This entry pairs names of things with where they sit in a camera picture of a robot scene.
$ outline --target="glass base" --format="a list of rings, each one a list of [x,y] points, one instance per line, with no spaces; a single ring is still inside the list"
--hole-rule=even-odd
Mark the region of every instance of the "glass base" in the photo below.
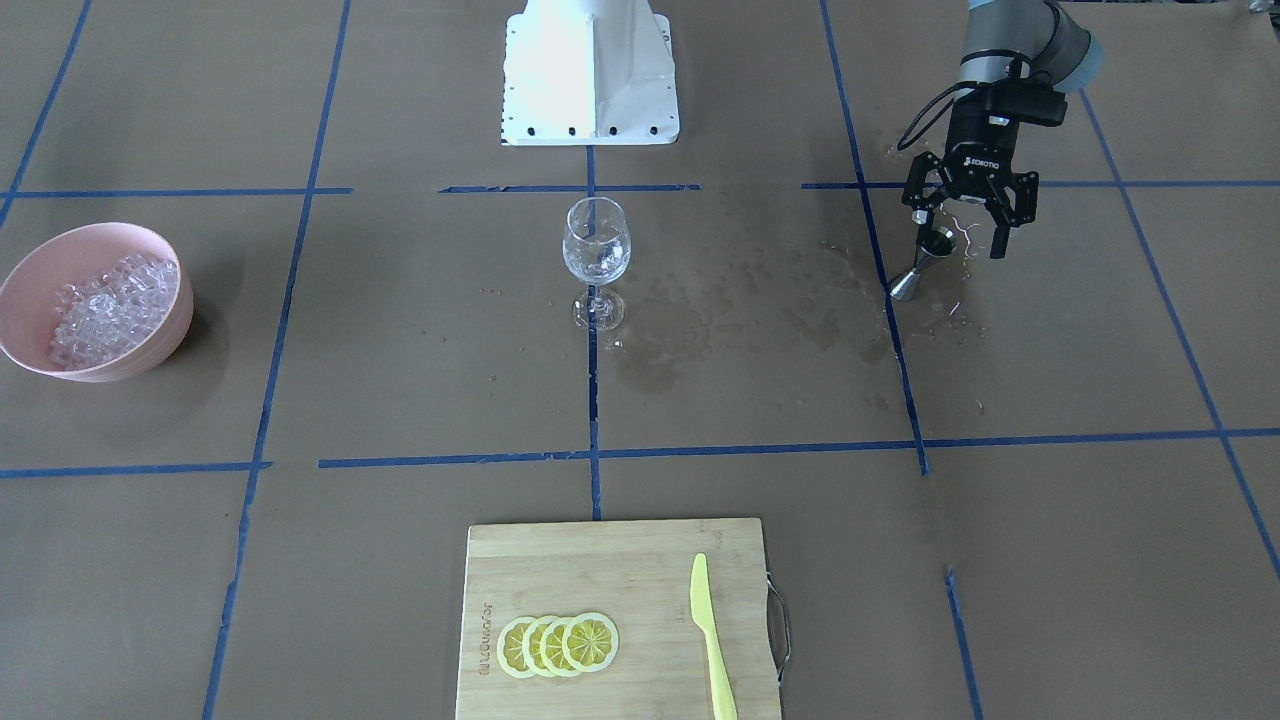
[[[590,300],[590,288],[584,290],[573,300],[573,322],[577,327],[586,329],[590,327],[590,316],[588,314],[588,304]],[[622,296],[608,287],[595,288],[595,301],[591,310],[595,311],[595,332],[607,333],[617,329],[622,324],[622,313],[626,309],[626,304],[622,302]]]

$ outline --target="plastic bowl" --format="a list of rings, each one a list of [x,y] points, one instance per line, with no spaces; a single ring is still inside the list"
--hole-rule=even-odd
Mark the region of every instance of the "plastic bowl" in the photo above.
[[[160,325],[124,355],[83,370],[63,370],[49,359],[54,328],[61,322],[55,292],[101,273],[131,252],[178,265],[178,292]],[[0,350],[28,370],[84,383],[132,378],[173,354],[191,327],[191,279],[173,247],[147,228],[129,223],[84,225],[32,250],[0,286]]]

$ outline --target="ice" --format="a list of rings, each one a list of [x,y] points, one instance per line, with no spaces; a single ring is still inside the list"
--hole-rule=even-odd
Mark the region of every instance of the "ice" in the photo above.
[[[92,278],[55,291],[61,323],[49,359],[83,370],[129,352],[164,319],[178,293],[178,265],[134,252]]]

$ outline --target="knife handle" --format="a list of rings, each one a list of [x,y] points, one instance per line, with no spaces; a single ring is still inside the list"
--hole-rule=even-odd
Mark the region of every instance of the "knife handle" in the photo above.
[[[712,685],[712,712],[716,720],[737,720],[737,705],[733,703],[733,691],[728,684],[728,670],[724,669],[724,656],[719,651],[719,637],[707,634],[707,670]]]

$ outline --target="brand logo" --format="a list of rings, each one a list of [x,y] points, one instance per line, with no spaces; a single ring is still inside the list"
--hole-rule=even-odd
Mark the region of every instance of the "brand logo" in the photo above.
[[[1000,169],[1000,163],[995,160],[982,160],[978,158],[965,158],[964,167],[968,168],[969,165],[978,165],[979,168],[991,168],[992,170]]]
[[[481,675],[489,674],[489,664],[493,657],[493,606],[484,603],[480,611],[480,670]]]

